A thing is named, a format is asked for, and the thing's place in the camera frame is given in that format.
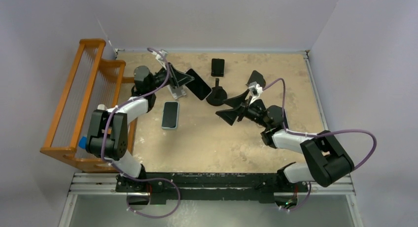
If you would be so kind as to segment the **black phone clear case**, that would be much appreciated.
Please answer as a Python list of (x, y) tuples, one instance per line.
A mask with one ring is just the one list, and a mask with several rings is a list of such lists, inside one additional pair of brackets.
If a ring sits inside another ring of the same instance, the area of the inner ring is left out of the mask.
[(206, 99), (212, 92), (211, 87), (197, 74), (192, 68), (186, 71), (186, 74), (192, 76), (194, 80), (185, 86), (199, 99)]

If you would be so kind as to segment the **white edged black phone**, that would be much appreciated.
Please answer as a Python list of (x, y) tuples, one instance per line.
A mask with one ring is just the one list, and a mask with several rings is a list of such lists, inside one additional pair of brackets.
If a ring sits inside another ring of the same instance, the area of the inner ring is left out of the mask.
[(265, 110), (266, 109), (266, 107), (264, 105), (264, 102), (261, 99), (255, 100), (251, 105), (254, 106), (254, 107), (259, 108), (260, 110)]

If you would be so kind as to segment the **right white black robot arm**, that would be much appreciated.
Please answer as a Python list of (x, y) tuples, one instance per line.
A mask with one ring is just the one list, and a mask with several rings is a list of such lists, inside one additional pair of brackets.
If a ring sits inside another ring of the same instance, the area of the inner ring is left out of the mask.
[(302, 181), (314, 181), (328, 187), (335, 181), (354, 171), (354, 163), (340, 142), (329, 131), (316, 134), (290, 131), (286, 128), (282, 107), (265, 107), (261, 99), (251, 101), (246, 90), (239, 96), (224, 100), (230, 109), (219, 110), (216, 115), (227, 124), (233, 125), (247, 118), (262, 126), (262, 141), (275, 149), (287, 149), (304, 156), (304, 163), (291, 163), (281, 168), (277, 185), (283, 191), (293, 188)]

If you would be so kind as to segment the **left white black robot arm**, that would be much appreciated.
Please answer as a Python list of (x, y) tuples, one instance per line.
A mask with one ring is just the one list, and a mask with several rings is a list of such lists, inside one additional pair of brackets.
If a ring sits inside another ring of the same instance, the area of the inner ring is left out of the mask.
[(141, 175), (144, 167), (127, 151), (129, 124), (152, 110), (156, 92), (165, 86), (184, 86), (195, 76), (176, 70), (172, 64), (151, 73), (144, 65), (134, 70), (132, 96), (123, 104), (111, 109), (93, 111), (85, 140), (87, 153), (100, 158), (128, 178), (128, 186), (134, 192), (146, 188), (147, 179)]

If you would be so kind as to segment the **silver folding phone stand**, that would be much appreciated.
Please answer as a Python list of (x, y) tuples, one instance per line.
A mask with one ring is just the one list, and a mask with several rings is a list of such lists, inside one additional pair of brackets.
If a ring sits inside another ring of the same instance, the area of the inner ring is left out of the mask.
[(187, 95), (183, 86), (175, 88), (175, 87), (169, 85), (168, 89), (169, 89), (171, 95), (173, 96), (174, 100), (178, 100), (179, 98), (184, 97), (184, 96)]

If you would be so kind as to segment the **black round base phone stand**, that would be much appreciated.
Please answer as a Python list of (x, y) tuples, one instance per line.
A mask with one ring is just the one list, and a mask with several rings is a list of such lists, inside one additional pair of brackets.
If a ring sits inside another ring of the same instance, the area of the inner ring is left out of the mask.
[(219, 85), (220, 79), (215, 79), (215, 86), (211, 88), (211, 93), (206, 97), (208, 104), (212, 106), (221, 106), (227, 99), (227, 93), (222, 86)]

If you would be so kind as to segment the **light blue case phone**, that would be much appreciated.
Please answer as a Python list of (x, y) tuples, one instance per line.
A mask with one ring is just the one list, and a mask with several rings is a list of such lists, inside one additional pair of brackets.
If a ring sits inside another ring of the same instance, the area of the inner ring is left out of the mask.
[(178, 126), (179, 103), (177, 101), (167, 101), (164, 103), (162, 124), (163, 130), (174, 130)]

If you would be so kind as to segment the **black brown disc phone stand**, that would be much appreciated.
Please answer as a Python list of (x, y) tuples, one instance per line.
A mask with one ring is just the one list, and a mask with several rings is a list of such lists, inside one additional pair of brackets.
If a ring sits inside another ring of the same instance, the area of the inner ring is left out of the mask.
[(264, 88), (264, 87), (266, 86), (266, 81), (265, 81), (265, 79), (264, 79), (264, 76), (263, 76), (261, 73), (259, 73), (258, 71), (256, 71), (256, 70), (254, 70), (254, 71), (251, 73), (251, 75), (250, 75), (250, 77), (249, 77), (249, 79), (248, 79), (248, 81), (247, 81), (246, 85), (249, 87), (249, 85), (250, 85), (251, 83), (253, 83), (253, 82), (256, 82), (256, 83), (257, 83), (257, 84), (259, 84), (262, 88)]

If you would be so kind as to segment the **black rectangular phone stand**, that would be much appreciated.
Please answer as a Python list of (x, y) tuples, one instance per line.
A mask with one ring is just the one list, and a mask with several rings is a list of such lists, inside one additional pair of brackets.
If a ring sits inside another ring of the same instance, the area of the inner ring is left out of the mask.
[(211, 60), (211, 76), (212, 77), (223, 77), (224, 76), (224, 59), (212, 59)]

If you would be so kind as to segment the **lavender case phone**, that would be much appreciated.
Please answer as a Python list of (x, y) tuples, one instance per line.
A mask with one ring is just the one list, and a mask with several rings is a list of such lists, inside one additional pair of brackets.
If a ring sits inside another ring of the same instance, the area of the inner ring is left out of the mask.
[(287, 119), (287, 114), (285, 110), (283, 110), (282, 115), (283, 115), (283, 123), (284, 123), (283, 127), (288, 129), (289, 125), (288, 125), (288, 119)]

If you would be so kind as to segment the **white rectangular device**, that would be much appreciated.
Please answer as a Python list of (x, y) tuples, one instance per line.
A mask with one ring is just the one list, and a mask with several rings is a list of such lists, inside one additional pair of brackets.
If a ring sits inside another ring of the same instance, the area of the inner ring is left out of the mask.
[(107, 106), (106, 106), (106, 105), (104, 105), (104, 104), (99, 104), (99, 105), (97, 106), (97, 109), (98, 109), (98, 110), (107, 110)]

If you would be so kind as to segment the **orange wooden rack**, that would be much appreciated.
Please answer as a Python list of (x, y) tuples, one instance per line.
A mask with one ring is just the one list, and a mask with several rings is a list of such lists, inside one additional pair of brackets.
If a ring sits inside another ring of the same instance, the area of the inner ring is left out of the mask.
[(126, 63), (103, 58), (106, 41), (81, 39), (59, 103), (40, 152), (86, 173), (114, 173), (114, 168), (79, 148), (91, 114), (99, 104), (114, 107), (123, 86), (133, 83), (124, 76)]

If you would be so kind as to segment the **blue cap bottle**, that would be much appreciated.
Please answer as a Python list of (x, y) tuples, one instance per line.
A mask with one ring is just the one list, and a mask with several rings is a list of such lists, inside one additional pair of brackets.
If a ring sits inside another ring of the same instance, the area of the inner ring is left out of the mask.
[(87, 142), (87, 137), (83, 136), (80, 138), (79, 142), (78, 142), (78, 147), (86, 150), (86, 142)]

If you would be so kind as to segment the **black aluminium base frame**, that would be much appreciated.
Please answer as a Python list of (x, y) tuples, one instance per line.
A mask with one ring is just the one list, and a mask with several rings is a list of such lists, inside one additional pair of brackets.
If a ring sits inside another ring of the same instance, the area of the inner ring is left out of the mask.
[(154, 172), (150, 191), (120, 191), (114, 173), (76, 173), (62, 227), (360, 227), (345, 176), (298, 191), (275, 173)]

